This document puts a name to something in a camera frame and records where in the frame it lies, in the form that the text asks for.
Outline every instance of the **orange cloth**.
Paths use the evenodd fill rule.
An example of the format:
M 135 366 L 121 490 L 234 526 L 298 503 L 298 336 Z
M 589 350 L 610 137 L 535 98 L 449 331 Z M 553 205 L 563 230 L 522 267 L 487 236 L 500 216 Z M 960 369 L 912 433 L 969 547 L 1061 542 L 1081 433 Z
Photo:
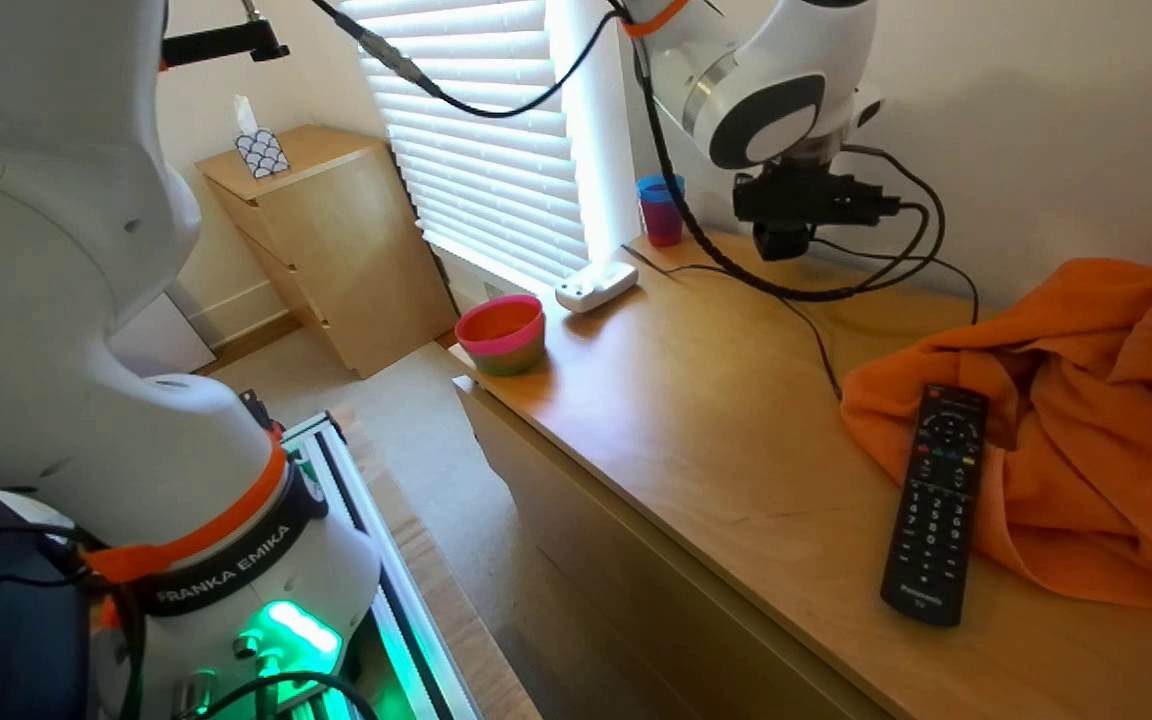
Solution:
M 846 425 L 893 478 L 925 382 L 991 400 L 978 551 L 1053 592 L 1152 607 L 1152 268 L 1074 260 L 992 323 L 847 377 Z

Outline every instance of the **window blinds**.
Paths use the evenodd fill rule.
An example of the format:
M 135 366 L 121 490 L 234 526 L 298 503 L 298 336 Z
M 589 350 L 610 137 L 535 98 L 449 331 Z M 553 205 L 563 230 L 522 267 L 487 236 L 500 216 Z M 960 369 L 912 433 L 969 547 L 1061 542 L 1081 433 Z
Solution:
M 517 108 L 553 85 L 545 0 L 347 0 L 351 15 L 448 94 Z M 364 59 L 425 240 L 507 279 L 552 286 L 588 263 L 561 94 L 493 120 Z

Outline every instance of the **bowl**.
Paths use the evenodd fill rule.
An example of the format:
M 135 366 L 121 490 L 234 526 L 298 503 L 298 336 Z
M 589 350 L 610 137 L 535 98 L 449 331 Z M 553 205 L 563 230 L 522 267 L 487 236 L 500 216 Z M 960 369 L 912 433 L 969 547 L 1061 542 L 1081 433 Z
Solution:
M 516 376 L 545 356 L 545 311 L 530 295 L 497 297 L 456 323 L 456 340 L 490 376 Z

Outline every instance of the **window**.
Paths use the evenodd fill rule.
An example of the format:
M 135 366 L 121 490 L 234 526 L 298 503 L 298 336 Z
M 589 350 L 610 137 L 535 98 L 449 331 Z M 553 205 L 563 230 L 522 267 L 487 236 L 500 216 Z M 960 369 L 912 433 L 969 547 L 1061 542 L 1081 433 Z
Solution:
M 578 41 L 552 37 L 568 18 L 547 18 L 547 9 L 553 13 L 562 2 L 351 0 L 342 10 L 388 38 L 448 94 L 483 108 L 508 109 L 552 85 L 558 76 L 553 50 L 566 55 L 571 45 L 584 45 L 584 29 Z M 607 36 L 604 40 L 616 63 L 616 41 L 612 32 Z M 573 154 L 573 147 L 594 146 L 573 142 L 563 94 L 573 91 L 575 81 L 521 118 L 484 119 L 429 97 L 379 61 L 362 61 L 416 205 L 417 223 L 431 245 L 530 291 L 543 291 L 589 264 L 589 220 L 599 223 L 594 233 L 599 238 L 608 236 L 608 211 L 599 200 L 607 191 L 582 183 L 607 183 L 601 173 L 577 162 L 590 167 L 602 162 L 598 158 L 602 147 L 586 152 L 586 158 Z M 590 67 L 577 76 L 586 73 Z M 621 90 L 613 92 L 623 97 Z M 586 114 L 577 111 L 577 135 L 586 130 Z M 623 113 L 612 122 L 623 128 Z M 588 128 L 591 135 L 598 129 Z M 627 129 L 623 135 L 628 158 Z M 631 194 L 632 169 L 627 173 Z M 586 196 L 592 209 L 582 207 Z M 594 256 L 608 251 L 596 247 Z

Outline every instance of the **floor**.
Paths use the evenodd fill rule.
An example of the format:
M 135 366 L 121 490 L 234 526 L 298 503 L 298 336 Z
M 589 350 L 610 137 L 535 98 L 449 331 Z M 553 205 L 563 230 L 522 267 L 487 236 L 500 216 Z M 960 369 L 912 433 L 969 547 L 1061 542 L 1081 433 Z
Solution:
M 430 343 L 358 381 L 298 331 L 211 377 L 238 392 L 256 388 L 288 425 L 353 408 L 547 719 L 690 717 L 526 541 L 452 388 L 460 374 L 463 366 Z

